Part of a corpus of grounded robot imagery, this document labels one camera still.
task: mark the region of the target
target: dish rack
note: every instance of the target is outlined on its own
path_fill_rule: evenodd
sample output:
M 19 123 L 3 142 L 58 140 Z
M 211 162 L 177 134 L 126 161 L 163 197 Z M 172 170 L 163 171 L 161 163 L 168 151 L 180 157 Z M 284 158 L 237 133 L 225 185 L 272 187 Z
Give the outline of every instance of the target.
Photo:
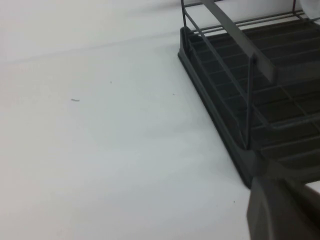
M 200 28 L 187 11 L 197 5 L 220 25 Z M 256 176 L 320 180 L 320 17 L 295 0 L 288 12 L 242 21 L 214 0 L 181 8 L 178 56 L 245 185 Z

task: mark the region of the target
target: dark gray rack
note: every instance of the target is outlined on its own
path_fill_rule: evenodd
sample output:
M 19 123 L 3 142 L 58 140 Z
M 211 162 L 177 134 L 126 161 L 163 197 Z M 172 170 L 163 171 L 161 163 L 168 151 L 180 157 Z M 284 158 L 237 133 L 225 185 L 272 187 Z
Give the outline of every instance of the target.
M 186 8 L 201 4 L 220 25 L 196 24 Z M 261 174 L 320 180 L 320 68 L 311 68 L 320 61 L 319 18 L 304 18 L 295 4 L 288 12 L 232 22 L 214 1 L 181 1 L 178 56 L 247 186 Z M 294 19 L 272 22 L 286 18 Z M 269 24 L 239 28 L 257 23 Z
M 251 240 L 320 239 L 320 195 L 292 179 L 255 178 L 246 217 Z

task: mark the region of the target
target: white countertop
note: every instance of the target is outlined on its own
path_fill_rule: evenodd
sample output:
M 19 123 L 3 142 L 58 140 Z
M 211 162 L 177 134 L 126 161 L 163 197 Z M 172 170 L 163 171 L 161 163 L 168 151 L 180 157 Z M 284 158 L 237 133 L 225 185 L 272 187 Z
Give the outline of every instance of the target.
M 178 7 L 0 4 L 0 239 L 249 239 L 250 191 L 177 57 Z

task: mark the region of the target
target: white surface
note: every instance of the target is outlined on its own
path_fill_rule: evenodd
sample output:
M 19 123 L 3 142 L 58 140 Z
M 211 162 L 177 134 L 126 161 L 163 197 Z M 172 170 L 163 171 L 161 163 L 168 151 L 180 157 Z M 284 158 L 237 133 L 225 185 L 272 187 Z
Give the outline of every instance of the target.
M 180 9 L 133 2 L 1 2 L 1 240 L 249 239 Z
M 303 11 L 309 19 L 315 19 L 320 17 L 320 1 L 319 0 L 300 0 Z

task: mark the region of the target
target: white wall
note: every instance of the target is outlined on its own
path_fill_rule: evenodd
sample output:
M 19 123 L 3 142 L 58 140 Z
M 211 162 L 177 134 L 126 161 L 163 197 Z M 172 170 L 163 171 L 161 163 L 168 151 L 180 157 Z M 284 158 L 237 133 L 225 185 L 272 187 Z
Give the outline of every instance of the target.
M 175 34 L 182 26 L 179 4 L 179 0 L 2 0 L 0 60 Z M 218 4 L 238 20 L 289 11 L 292 1 L 224 0 Z M 217 22 L 203 6 L 190 13 L 200 25 Z

